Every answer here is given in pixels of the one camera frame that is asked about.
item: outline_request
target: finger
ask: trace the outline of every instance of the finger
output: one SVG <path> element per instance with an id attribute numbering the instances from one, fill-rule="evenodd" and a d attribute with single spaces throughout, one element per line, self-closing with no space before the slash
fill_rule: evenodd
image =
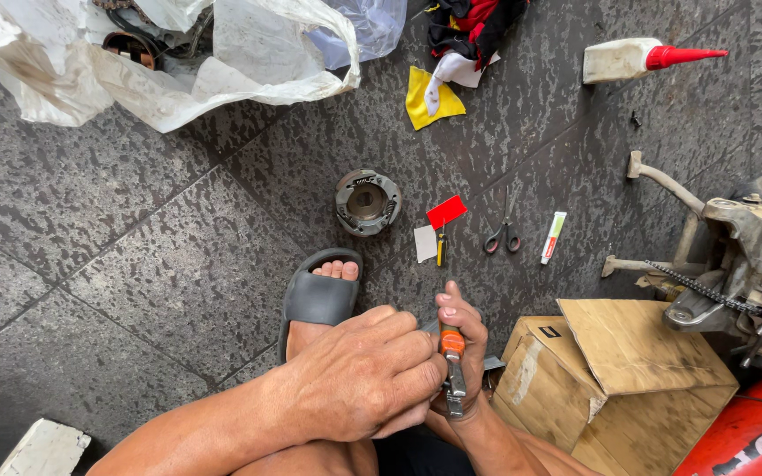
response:
<path id="1" fill-rule="evenodd" d="M 413 330 L 387 342 L 382 350 L 385 362 L 395 375 L 414 368 L 437 352 L 439 336 L 424 330 Z"/>
<path id="2" fill-rule="evenodd" d="M 375 432 L 375 435 L 370 436 L 370 438 L 386 438 L 397 431 L 423 423 L 426 415 L 428 415 L 429 405 L 430 402 L 427 400 L 425 402 L 419 402 L 404 412 L 399 413 L 397 416 L 393 416 L 386 423 L 382 424 L 381 428 Z"/>
<path id="3" fill-rule="evenodd" d="M 340 279 L 343 276 L 343 262 L 339 259 L 331 263 L 331 277 Z"/>
<path id="4" fill-rule="evenodd" d="M 449 308 L 466 309 L 467 311 L 470 311 L 473 316 L 476 316 L 479 321 L 482 320 L 481 314 L 460 295 L 460 288 L 455 281 L 447 282 L 445 284 L 445 293 L 439 293 L 437 297 L 434 298 L 434 302 L 436 302 L 437 306 L 440 308 L 448 306 Z"/>
<path id="5" fill-rule="evenodd" d="M 390 306 L 389 304 L 385 304 L 384 306 L 376 306 L 375 308 L 364 312 L 360 316 L 354 316 L 354 318 L 346 319 L 337 327 L 343 330 L 364 329 L 378 324 L 393 314 L 396 314 L 396 308 Z"/>
<path id="6" fill-rule="evenodd" d="M 373 326 L 366 327 L 361 332 L 364 337 L 373 342 L 389 342 L 405 335 L 419 327 L 417 318 L 408 311 L 397 312 L 382 319 Z"/>
<path id="7" fill-rule="evenodd" d="M 407 408 L 428 400 L 445 380 L 448 365 L 443 356 L 434 352 L 429 360 L 399 373 L 393 378 L 393 392 L 399 400 L 396 407 Z"/>
<path id="8" fill-rule="evenodd" d="M 453 325 L 460 330 L 467 348 L 463 357 L 471 357 L 474 362 L 483 360 L 487 348 L 489 331 L 481 321 L 466 309 L 440 308 L 437 318 L 443 324 Z"/>

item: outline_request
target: scissors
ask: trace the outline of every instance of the scissors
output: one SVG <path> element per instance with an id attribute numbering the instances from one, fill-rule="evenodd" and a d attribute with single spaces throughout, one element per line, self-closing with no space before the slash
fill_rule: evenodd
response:
<path id="1" fill-rule="evenodd" d="M 484 251 L 487 252 L 487 254 L 493 254 L 499 249 L 501 235 L 505 231 L 507 231 L 507 242 L 505 243 L 507 251 L 516 253 L 516 251 L 519 250 L 519 245 L 522 243 L 522 240 L 511 227 L 511 212 L 513 211 L 513 202 L 516 200 L 517 191 L 519 190 L 515 190 L 513 192 L 513 197 L 511 197 L 511 187 L 508 186 L 504 190 L 504 218 L 499 225 L 499 229 L 487 236 L 487 240 L 484 241 Z"/>

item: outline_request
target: small screwdriver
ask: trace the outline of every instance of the small screwdriver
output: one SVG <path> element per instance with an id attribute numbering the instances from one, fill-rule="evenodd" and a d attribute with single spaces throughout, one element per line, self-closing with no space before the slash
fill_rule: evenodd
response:
<path id="1" fill-rule="evenodd" d="M 448 237 L 445 234 L 445 220 L 443 220 L 443 228 L 439 232 L 437 237 L 437 266 L 445 266 L 445 253 L 449 247 Z"/>

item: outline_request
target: yellow cloth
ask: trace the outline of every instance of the yellow cloth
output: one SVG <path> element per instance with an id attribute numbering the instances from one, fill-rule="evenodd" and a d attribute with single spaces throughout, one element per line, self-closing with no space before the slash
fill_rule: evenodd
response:
<path id="1" fill-rule="evenodd" d="M 423 71 L 416 66 L 411 66 L 411 78 L 407 83 L 407 98 L 405 99 L 405 109 L 407 115 L 411 116 L 413 129 L 419 130 L 437 119 L 457 114 L 466 114 L 467 110 L 460 102 L 455 92 L 452 92 L 447 84 L 439 87 L 439 108 L 437 114 L 429 116 L 428 106 L 425 105 L 425 87 L 431 81 L 431 73 Z"/>

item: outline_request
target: black slide sandal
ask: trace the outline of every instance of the black slide sandal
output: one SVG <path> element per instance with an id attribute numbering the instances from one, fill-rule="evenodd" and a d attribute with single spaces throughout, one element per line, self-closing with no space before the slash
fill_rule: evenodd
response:
<path id="1" fill-rule="evenodd" d="M 312 270 L 324 263 L 340 260 L 357 263 L 357 281 L 314 275 Z M 329 248 L 314 253 L 293 273 L 281 310 L 281 332 L 278 340 L 280 363 L 287 362 L 287 334 L 290 321 L 337 325 L 351 317 L 357 291 L 363 277 L 363 258 L 349 248 Z"/>

